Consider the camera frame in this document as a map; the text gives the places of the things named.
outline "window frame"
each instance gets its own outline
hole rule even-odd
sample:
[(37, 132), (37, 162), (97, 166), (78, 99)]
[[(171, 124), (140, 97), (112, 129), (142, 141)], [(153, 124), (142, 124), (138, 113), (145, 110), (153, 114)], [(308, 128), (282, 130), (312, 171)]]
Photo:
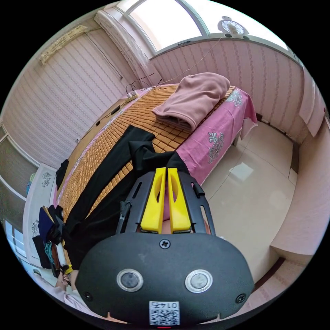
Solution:
[[(240, 38), (227, 38), (225, 37), (224, 33), (210, 33), (205, 22), (202, 20), (202, 18), (200, 17), (200, 15), (196, 12), (195, 9), (193, 9), (185, 0), (174, 0), (176, 1), (179, 5), (181, 5), (186, 11), (187, 13), (191, 16), (191, 18), (193, 19), (193, 21), (195, 22), (195, 24), (197, 25), (198, 29), (201, 32), (201, 36), (197, 36), (194, 38), (190, 38), (190, 39), (186, 39), (186, 40), (182, 40), (179, 41), (178, 43), (174, 43), (170, 46), (167, 46), (161, 50), (156, 50), (153, 43), (151, 42), (150, 38), (148, 37), (148, 35), (144, 32), (144, 30), (139, 26), (139, 24), (137, 22), (135, 22), (135, 20), (130, 16), (130, 13), (135, 10), (137, 7), (139, 7), (142, 3), (144, 3), (147, 0), (138, 0), (134, 5), (132, 5), (130, 8), (128, 8), (126, 11), (123, 11), (122, 9), (120, 9), (117, 6), (114, 6), (113, 8), (120, 12), (123, 17), (134, 27), (134, 29), (137, 31), (137, 33), (141, 36), (141, 38), (144, 40), (144, 42), (146, 43), (146, 45), (148, 46), (149, 51), (151, 52), (151, 58), (150, 60), (154, 59), (155, 57), (167, 53), (171, 50), (174, 50), (176, 48), (180, 48), (182, 46), (187, 45), (187, 43), (189, 44), (193, 44), (193, 43), (198, 43), (201, 41), (212, 41), (212, 40), (219, 40), (220, 38), (222, 38), (223, 40), (238, 40), (238, 41), (245, 41), (243, 39)], [(253, 35), (249, 35), (250, 40), (248, 42), (253, 42), (253, 43), (257, 43), (257, 44), (261, 44), (263, 46), (266, 46), (268, 48), (274, 49), (282, 54), (284, 54), (285, 56), (289, 57), (290, 59), (294, 60), (295, 62), (299, 63), (299, 59), (296, 57), (296, 55), (293, 53), (293, 51), (287, 46), (288, 50), (280, 47), (277, 44), (274, 44), (271, 41), (268, 41), (266, 39), (260, 38), (260, 37), (256, 37)]]
[[(2, 142), (3, 141), (5, 141), (6, 139), (9, 141), (9, 143), (10, 143), (10, 145), (23, 157), (23, 158), (25, 158), (28, 162), (30, 162), (32, 165), (34, 165), (36, 168), (37, 168), (37, 170), (38, 170), (38, 168), (40, 167), (40, 163), (38, 163), (36, 160), (34, 160), (32, 157), (30, 157), (28, 154), (26, 154), (15, 142), (14, 142), (14, 140), (10, 137), (10, 135), (9, 135), (9, 133), (7, 132), (7, 130), (6, 130), (6, 128), (4, 127), (4, 125), (3, 125), (3, 123), (0, 121), (0, 128), (2, 128), (3, 129), (3, 131), (4, 131), (4, 133), (5, 133), (5, 135), (2, 137), (2, 138), (0, 138), (0, 145), (2, 144)], [(0, 175), (0, 181), (1, 181), (1, 183), (11, 192), (11, 193), (13, 193), (14, 195), (16, 195), (18, 198), (20, 198), (21, 200), (23, 200), (24, 201), (24, 203), (26, 203), (26, 197), (24, 197), (24, 196), (22, 196), (20, 193), (18, 193), (14, 188), (12, 188), (11, 186), (10, 186), (10, 184), (9, 183), (7, 183), (6, 181), (5, 181), (5, 179)], [(14, 228), (14, 226), (8, 221), (8, 220), (6, 220), (6, 219), (4, 219), (4, 220), (2, 220), (1, 219), (1, 223), (3, 224), (3, 226), (4, 226), (4, 230), (5, 230), (5, 234), (6, 234), (6, 237), (7, 237), (7, 239), (8, 239), (8, 235), (7, 235), (7, 231), (6, 231), (6, 224), (8, 223), (10, 226), (12, 226), (12, 235), (11, 235), (11, 237), (13, 238), (13, 242), (11, 242), (11, 241), (9, 241), (8, 240), (8, 242), (9, 242), (9, 244), (10, 245), (14, 245), (14, 247), (15, 247), (15, 250), (13, 249), (13, 247), (12, 247), (12, 249), (13, 249), (13, 251), (14, 251), (14, 253), (19, 257), (19, 258), (21, 258), (21, 259), (23, 259), (23, 260), (26, 260), (27, 261), (27, 258), (26, 258), (26, 256), (24, 256), (24, 255), (22, 255), (19, 251), (18, 251), (18, 249), (20, 249), (20, 248), (18, 248), (17, 247), (17, 245), (16, 245), (16, 238), (15, 238), (15, 230), (17, 230), (16, 228)]]

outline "pink bedsheet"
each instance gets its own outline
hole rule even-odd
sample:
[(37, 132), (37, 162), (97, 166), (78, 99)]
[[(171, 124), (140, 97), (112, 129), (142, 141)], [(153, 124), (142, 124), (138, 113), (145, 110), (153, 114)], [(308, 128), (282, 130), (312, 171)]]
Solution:
[[(139, 93), (140, 96), (135, 101), (149, 90), (148, 88)], [(118, 112), (89, 143), (67, 176), (56, 204), (59, 203), (62, 192), (83, 155), (114, 119), (131, 105), (132, 103), (129, 103)], [(239, 88), (235, 88), (227, 100), (194, 131), (177, 149), (177, 152), (186, 163), (191, 176), (202, 185), (231, 146), (236, 135), (241, 132), (240, 137), (244, 139), (255, 126), (257, 126), (257, 118), (251, 97)], [(165, 196), (164, 219), (166, 220), (169, 212), (168, 194), (165, 194)]]

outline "window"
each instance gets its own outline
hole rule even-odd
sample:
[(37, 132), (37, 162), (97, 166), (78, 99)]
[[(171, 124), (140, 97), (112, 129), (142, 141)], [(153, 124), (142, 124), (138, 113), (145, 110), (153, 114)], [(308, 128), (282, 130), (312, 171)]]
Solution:
[(30, 176), (37, 172), (37, 167), (26, 160), (8, 139), (0, 144), (0, 159), (0, 176), (15, 191), (26, 197), (26, 185)]
[(130, 21), (149, 44), (153, 55), (186, 41), (220, 38), (222, 16), (242, 24), (251, 41), (264, 41), (294, 58), (292, 51), (273, 32), (253, 18), (210, 0), (123, 0), (117, 10)]
[(6, 135), (2, 127), (0, 127), (0, 140)]
[(175, 0), (146, 0), (130, 13), (157, 51), (201, 36), (196, 23)]
[(11, 247), (22, 256), (25, 256), (22, 227), (27, 185), (37, 169), (0, 126), (0, 220)]
[(5, 233), (15, 255), (19, 258), (26, 258), (24, 250), (23, 234), (18, 230), (14, 229), (7, 221), (4, 224)]
[(233, 21), (242, 24), (250, 35), (271, 41), (288, 50), (286, 44), (275, 33), (238, 10), (209, 0), (185, 1), (198, 12), (210, 33), (219, 33), (218, 22), (222, 20), (222, 16), (229, 16)]
[(138, 0), (123, 0), (117, 4), (117, 7), (120, 8), (122, 11), (126, 11), (127, 9), (131, 8), (134, 4), (136, 4)]

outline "folded pink blanket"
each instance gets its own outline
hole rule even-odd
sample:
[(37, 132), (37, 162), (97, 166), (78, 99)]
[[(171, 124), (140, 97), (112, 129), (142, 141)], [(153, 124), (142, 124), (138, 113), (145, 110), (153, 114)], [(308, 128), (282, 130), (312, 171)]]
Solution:
[(152, 112), (160, 121), (194, 131), (229, 87), (229, 80), (216, 73), (190, 75), (184, 77), (177, 90)]

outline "bed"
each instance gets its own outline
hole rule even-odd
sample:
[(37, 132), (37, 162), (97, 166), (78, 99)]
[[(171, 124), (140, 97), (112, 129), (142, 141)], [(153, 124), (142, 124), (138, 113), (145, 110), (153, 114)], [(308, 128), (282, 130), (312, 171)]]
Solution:
[[(167, 100), (177, 86), (178, 84), (163, 85), (142, 91), (136, 100), (118, 112), (92, 139), (67, 176), (58, 199), (54, 201), (55, 205), (62, 206), (64, 221), (95, 169), (130, 124), (154, 133), (156, 138), (153, 145), (156, 152), (176, 150), (190, 174), (201, 185), (238, 136), (244, 139), (257, 125), (250, 96), (235, 86), (230, 86), (226, 96), (194, 132), (157, 121), (151, 110)], [(105, 187), (91, 211), (131, 169), (132, 164), (129, 162)]]

